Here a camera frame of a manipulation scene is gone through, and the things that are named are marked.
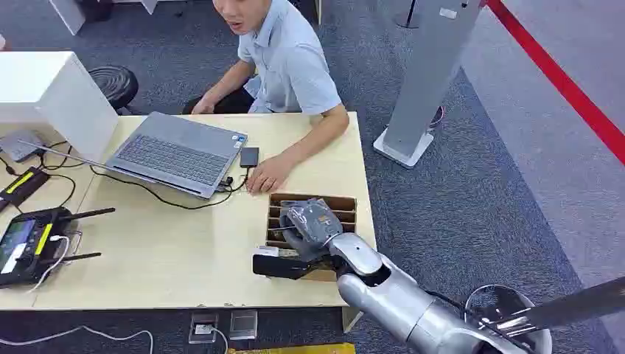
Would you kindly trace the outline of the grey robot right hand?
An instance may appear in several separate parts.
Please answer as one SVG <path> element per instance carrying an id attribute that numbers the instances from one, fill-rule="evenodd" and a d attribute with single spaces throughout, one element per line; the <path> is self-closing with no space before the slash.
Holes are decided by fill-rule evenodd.
<path id="1" fill-rule="evenodd" d="M 328 242 L 344 229 L 325 200 L 282 201 L 279 216 L 282 235 L 304 262 L 329 254 Z"/>

